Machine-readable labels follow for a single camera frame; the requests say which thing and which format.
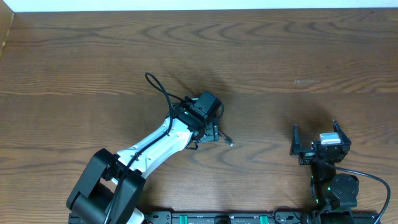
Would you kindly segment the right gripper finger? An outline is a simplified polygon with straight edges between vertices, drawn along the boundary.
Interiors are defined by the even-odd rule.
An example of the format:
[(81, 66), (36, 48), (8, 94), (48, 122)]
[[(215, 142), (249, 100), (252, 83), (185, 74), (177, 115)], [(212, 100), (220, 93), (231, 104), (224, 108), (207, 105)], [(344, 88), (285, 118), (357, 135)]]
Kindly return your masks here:
[(292, 126), (292, 143), (290, 147), (289, 154), (291, 156), (296, 156), (300, 152), (300, 138), (299, 138), (299, 131), (298, 131), (298, 124), (294, 124)]
[(333, 121), (333, 130), (335, 133), (339, 135), (342, 145), (349, 145), (349, 138), (340, 128), (340, 125), (338, 124), (337, 120)]

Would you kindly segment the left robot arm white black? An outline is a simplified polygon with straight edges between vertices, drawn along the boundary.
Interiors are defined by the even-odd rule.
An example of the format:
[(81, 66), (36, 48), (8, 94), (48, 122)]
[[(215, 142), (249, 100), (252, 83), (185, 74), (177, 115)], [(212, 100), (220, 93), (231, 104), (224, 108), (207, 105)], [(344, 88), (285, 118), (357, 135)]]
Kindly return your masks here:
[(163, 124), (137, 144), (113, 154), (102, 148), (88, 162), (66, 206), (69, 223), (143, 223), (137, 208), (148, 176), (173, 154), (219, 139), (222, 102), (209, 92), (171, 106)]

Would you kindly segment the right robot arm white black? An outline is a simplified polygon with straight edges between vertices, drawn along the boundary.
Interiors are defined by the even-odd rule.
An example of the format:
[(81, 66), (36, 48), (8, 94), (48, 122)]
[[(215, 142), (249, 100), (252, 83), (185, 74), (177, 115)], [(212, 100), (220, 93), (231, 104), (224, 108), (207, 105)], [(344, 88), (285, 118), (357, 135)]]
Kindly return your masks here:
[(379, 223), (375, 213), (354, 213), (358, 206), (359, 179), (353, 172), (337, 173), (336, 163), (348, 154), (351, 141), (337, 121), (333, 132), (321, 133), (309, 147), (301, 145), (298, 125), (292, 126), (289, 154), (298, 157), (301, 166), (310, 166), (310, 191), (317, 206), (300, 216), (300, 223)]

